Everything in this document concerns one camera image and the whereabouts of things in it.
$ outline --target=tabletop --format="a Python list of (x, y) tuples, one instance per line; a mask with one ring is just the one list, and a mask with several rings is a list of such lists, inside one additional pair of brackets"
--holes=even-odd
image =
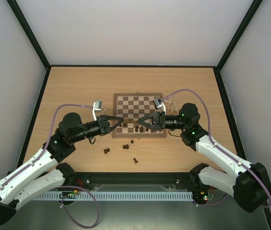
[[(115, 93), (160, 92), (163, 97), (181, 88), (197, 92), (206, 103), (212, 136), (236, 153), (212, 68), (133, 68), (133, 67), (52, 67), (37, 114), (24, 161), (32, 157), (46, 142), (54, 111), (61, 104), (93, 105), (102, 100), (107, 115), (113, 114)], [(201, 126), (207, 130), (207, 115), (200, 100), (189, 92), (172, 96), (178, 107), (194, 103), (198, 107)], [(92, 110), (78, 107), (60, 109), (54, 127), (69, 112), (78, 113), (82, 122), (93, 120)], [(179, 130), (172, 132), (179, 136)], [(65, 159), (77, 172), (189, 172), (204, 162), (220, 169), (204, 155), (184, 145), (180, 137), (141, 138), (96, 137), (91, 145), (84, 140), (75, 144), (76, 151)]]

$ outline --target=white wall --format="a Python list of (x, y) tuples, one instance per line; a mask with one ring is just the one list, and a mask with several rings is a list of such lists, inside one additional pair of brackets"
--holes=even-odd
[(271, 0), (263, 1), (222, 75), (246, 155), (271, 179)]
[(18, 0), (51, 64), (217, 65), (252, 0)]
[(45, 68), (5, 0), (0, 0), (0, 178), (13, 170)]

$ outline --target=white led strip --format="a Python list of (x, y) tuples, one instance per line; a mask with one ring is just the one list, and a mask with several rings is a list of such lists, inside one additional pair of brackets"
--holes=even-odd
[[(46, 192), (34, 200), (61, 200), (62, 192)], [(193, 201), (192, 192), (92, 192), (97, 201)], [(64, 200), (92, 201), (86, 193), (71, 195)]]

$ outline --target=robotic arm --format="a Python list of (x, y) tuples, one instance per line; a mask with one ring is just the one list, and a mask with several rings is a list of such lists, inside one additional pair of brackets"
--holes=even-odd
[[(67, 163), (60, 163), (76, 150), (74, 143), (88, 139), (94, 144), (95, 136), (104, 136), (123, 122), (122, 117), (96, 117), (94, 112), (99, 107), (101, 102), (94, 103), (94, 121), (85, 124), (77, 113), (66, 114), (48, 145), (45, 143), (31, 159), (0, 180), (0, 225), (10, 220), (17, 210), (38, 195), (74, 182), (75, 171)], [(110, 120), (116, 121), (114, 126), (110, 125)], [(56, 165), (55, 169), (37, 178)]]
[[(154, 104), (157, 109), (164, 107), (161, 99), (155, 99)], [(138, 122), (152, 130), (181, 129), (180, 136), (186, 146), (207, 156), (225, 171), (220, 172), (201, 163), (190, 171), (195, 186), (205, 184), (216, 187), (233, 196), (247, 212), (253, 212), (269, 198), (264, 190), (265, 187), (271, 195), (271, 182), (266, 168), (259, 162), (252, 164), (236, 156), (209, 136), (199, 125), (200, 114), (195, 104), (184, 104), (178, 115), (166, 115), (164, 111), (144, 116)]]

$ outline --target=gray floor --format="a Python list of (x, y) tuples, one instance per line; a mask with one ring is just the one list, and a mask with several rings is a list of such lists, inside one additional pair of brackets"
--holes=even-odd
[[(101, 219), (96, 230), (268, 230), (261, 208), (243, 211), (233, 198), (214, 207), (191, 202), (100, 202)], [(68, 209), (80, 223), (96, 218), (93, 202), (75, 202)], [(31, 201), (0, 230), (78, 230), (56, 201)]]

